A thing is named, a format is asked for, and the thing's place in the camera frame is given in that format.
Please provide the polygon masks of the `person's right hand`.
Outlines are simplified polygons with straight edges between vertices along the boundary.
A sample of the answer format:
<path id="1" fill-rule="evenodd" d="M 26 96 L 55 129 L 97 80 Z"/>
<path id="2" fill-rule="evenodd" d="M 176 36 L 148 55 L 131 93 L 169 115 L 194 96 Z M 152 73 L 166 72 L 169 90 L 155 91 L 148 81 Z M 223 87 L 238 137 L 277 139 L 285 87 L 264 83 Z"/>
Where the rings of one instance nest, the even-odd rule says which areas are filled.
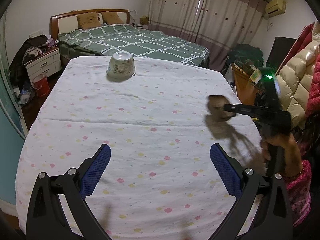
<path id="1" fill-rule="evenodd" d="M 268 151 L 268 146 L 279 146 L 284 149 L 284 176 L 294 177 L 299 174 L 302 169 L 302 159 L 300 155 L 300 150 L 295 141 L 295 137 L 292 133 L 290 135 L 278 134 L 274 137 L 262 138 L 260 146 L 262 148 L 262 156 L 266 161 L 271 160 L 271 154 Z"/>

